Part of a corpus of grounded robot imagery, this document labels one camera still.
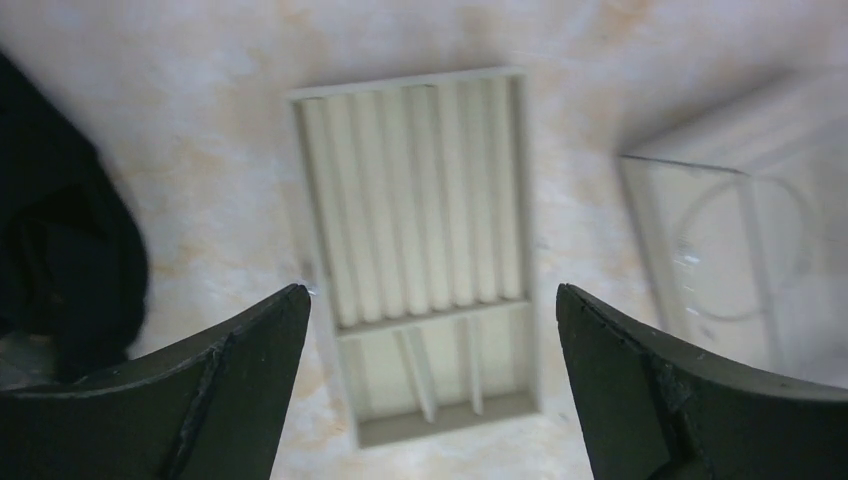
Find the clear plastic box cover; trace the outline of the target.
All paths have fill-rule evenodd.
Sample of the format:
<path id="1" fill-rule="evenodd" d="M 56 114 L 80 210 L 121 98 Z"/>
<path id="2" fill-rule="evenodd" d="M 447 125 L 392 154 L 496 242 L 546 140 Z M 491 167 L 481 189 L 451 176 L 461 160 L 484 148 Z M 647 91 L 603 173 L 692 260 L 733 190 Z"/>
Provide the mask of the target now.
<path id="1" fill-rule="evenodd" d="M 661 327 L 847 384 L 847 72 L 782 73 L 622 152 Z"/>

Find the beige slotted ring tray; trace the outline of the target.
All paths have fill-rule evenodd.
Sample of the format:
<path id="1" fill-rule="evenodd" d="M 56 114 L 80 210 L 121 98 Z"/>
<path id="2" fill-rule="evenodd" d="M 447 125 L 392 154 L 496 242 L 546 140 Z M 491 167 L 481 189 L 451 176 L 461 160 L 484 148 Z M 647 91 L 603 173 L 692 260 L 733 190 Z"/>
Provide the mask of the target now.
<path id="1" fill-rule="evenodd" d="M 526 73 L 293 90 L 301 260 L 361 449 L 541 409 Z"/>

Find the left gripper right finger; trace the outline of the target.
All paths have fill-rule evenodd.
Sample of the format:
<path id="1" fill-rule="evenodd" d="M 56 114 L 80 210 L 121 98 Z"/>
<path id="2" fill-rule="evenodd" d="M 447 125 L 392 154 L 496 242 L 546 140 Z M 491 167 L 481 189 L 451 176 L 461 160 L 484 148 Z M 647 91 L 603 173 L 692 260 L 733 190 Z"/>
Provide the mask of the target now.
<path id="1" fill-rule="evenodd" d="M 843 479 L 847 392 L 756 369 L 559 286 L 556 318 L 597 479 Z"/>

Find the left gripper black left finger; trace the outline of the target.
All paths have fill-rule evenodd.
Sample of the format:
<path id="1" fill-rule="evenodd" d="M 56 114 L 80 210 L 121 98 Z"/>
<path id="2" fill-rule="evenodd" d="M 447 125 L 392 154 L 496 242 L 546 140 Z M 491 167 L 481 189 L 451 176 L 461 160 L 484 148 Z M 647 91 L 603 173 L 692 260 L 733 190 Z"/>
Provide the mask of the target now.
<path id="1" fill-rule="evenodd" d="M 267 479 L 311 310 L 292 284 L 76 383 L 1 395 L 5 479 Z"/>

